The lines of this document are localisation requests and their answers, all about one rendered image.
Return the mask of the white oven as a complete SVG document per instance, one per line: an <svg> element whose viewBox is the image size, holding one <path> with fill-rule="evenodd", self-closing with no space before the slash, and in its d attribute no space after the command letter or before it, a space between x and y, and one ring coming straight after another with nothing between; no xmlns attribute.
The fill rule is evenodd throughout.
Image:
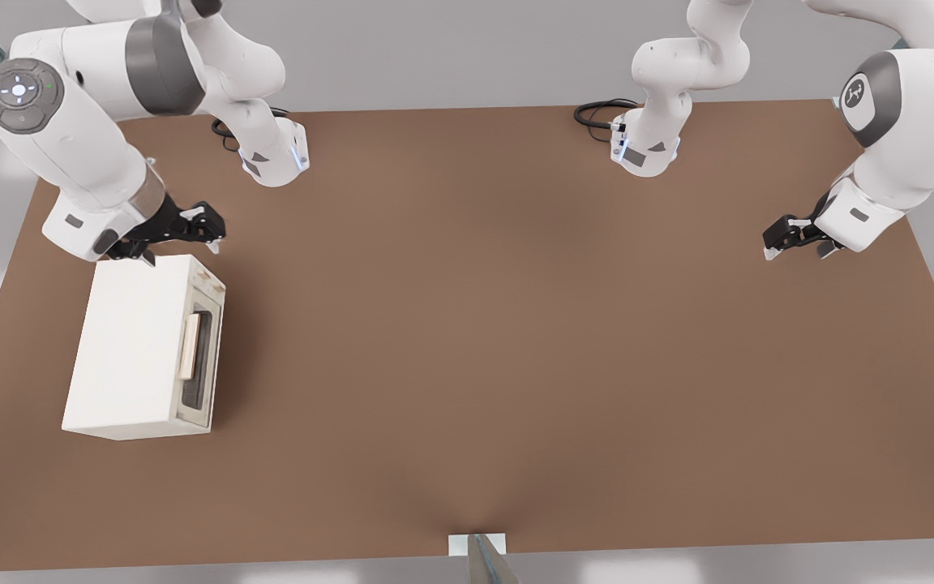
<svg viewBox="0 0 934 584"><path fill-rule="evenodd" d="M62 429L107 440L207 435L174 417L179 322L193 289L222 306L226 287L193 255L100 261Z"/></svg>

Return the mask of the oven door with dark window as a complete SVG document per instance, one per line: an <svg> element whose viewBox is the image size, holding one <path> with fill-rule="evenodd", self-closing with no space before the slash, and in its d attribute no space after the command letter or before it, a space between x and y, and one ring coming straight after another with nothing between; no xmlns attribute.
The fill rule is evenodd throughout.
<svg viewBox="0 0 934 584"><path fill-rule="evenodd" d="M186 315L198 313L201 317L196 369L192 380L178 378L179 354ZM177 380L174 389L174 417L196 427L198 432L210 432L212 400L217 377L218 351L221 337L222 306L212 297L193 289L186 300L186 309L179 322L179 348Z"/></svg>

